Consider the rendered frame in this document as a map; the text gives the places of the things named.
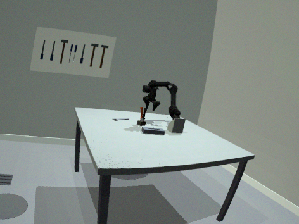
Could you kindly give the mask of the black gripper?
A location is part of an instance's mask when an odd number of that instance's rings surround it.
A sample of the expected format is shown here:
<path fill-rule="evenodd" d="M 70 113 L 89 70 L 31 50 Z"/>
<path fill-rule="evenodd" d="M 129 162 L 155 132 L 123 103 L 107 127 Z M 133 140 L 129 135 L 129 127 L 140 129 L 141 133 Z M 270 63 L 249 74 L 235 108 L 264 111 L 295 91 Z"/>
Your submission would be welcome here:
<path fill-rule="evenodd" d="M 152 102 L 153 103 L 153 111 L 156 109 L 157 106 L 160 105 L 160 101 L 156 101 L 155 97 L 156 97 L 156 94 L 151 94 L 149 93 L 149 96 L 152 96 L 152 101 L 144 101 L 145 104 L 146 104 L 146 108 L 148 109 L 148 106 L 149 106 L 149 103 Z"/>

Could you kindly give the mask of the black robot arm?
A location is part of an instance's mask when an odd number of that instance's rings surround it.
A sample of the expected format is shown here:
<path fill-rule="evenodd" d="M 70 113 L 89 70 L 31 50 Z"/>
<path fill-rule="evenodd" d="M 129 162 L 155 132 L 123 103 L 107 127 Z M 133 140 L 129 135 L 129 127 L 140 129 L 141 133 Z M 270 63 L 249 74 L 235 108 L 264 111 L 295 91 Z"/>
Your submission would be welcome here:
<path fill-rule="evenodd" d="M 164 86 L 166 87 L 170 93 L 171 93 L 171 106 L 169 107 L 169 113 L 172 117 L 172 119 L 174 120 L 175 118 L 179 118 L 180 119 L 180 111 L 177 109 L 176 106 L 176 99 L 175 99 L 175 94 L 177 92 L 177 86 L 174 84 L 171 84 L 169 82 L 157 82 L 155 80 L 152 80 L 148 85 L 143 85 L 143 92 L 146 93 L 151 93 L 151 94 L 156 94 L 156 90 L 159 89 L 158 87 L 160 86 Z M 169 88 L 169 86 L 172 86 L 171 89 Z M 148 96 L 143 97 L 144 101 L 148 102 L 148 101 L 152 101 L 152 96 L 150 96 L 148 94 Z"/>

